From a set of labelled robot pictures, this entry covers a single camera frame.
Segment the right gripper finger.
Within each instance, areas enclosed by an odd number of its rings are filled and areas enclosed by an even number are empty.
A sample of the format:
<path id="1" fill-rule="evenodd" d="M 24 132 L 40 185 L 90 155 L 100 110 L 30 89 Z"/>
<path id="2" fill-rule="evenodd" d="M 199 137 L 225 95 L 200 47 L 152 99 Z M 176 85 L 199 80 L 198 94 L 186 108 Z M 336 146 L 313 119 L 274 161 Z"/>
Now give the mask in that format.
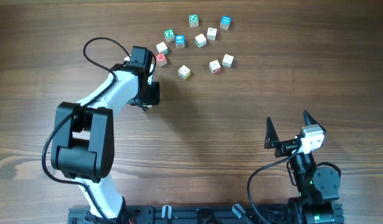
<path id="1" fill-rule="evenodd" d="M 304 111 L 303 111 L 303 118 L 304 118 L 304 122 L 305 122 L 305 125 L 306 125 L 306 126 L 317 124 L 317 125 L 322 129 L 323 134 L 326 134 L 326 133 L 327 133 L 326 129 L 325 129 L 319 122 L 317 122 L 317 121 L 310 115 L 310 113 L 309 113 L 307 110 L 304 110 Z"/>
<path id="2" fill-rule="evenodd" d="M 266 149 L 273 149 L 279 147 L 279 137 L 275 131 L 274 124 L 270 117 L 266 119 L 266 135 L 264 147 Z"/>

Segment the red M block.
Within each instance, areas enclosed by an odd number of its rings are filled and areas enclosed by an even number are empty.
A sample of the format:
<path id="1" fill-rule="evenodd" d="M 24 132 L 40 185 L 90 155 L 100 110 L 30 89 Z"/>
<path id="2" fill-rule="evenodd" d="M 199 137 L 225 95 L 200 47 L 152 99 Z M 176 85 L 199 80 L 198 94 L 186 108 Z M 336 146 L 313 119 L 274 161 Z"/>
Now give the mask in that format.
<path id="1" fill-rule="evenodd" d="M 162 67 L 167 64 L 167 58 L 164 53 L 159 53 L 155 56 L 157 65 Z"/>

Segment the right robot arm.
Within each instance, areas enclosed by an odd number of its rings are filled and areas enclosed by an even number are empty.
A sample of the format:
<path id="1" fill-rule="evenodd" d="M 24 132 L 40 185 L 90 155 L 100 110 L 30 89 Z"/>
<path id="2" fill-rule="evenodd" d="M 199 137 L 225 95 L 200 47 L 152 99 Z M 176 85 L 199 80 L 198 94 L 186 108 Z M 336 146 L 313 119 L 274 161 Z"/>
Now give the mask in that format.
<path id="1" fill-rule="evenodd" d="M 344 223 L 339 199 L 341 170 L 330 162 L 315 162 L 313 151 L 324 143 L 326 129 L 308 111 L 305 125 L 293 139 L 280 141 L 271 118 L 266 119 L 264 147 L 274 149 L 275 157 L 287 157 L 287 172 L 299 196 L 288 200 L 295 223 Z"/>

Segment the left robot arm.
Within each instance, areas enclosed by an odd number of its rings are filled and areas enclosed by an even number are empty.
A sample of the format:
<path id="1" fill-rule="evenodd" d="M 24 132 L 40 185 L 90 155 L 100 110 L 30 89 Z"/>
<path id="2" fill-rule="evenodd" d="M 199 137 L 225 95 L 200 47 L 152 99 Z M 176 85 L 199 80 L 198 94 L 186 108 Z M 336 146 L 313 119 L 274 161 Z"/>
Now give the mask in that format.
<path id="1" fill-rule="evenodd" d="M 79 185 L 96 223 L 127 223 L 131 214 L 116 190 L 110 170 L 114 161 L 114 117 L 125 105 L 144 111 L 160 103 L 160 85 L 153 81 L 155 55 L 135 46 L 124 63 L 109 69 L 94 92 L 76 103 L 62 102 L 46 145 L 51 165 L 66 184 Z"/>

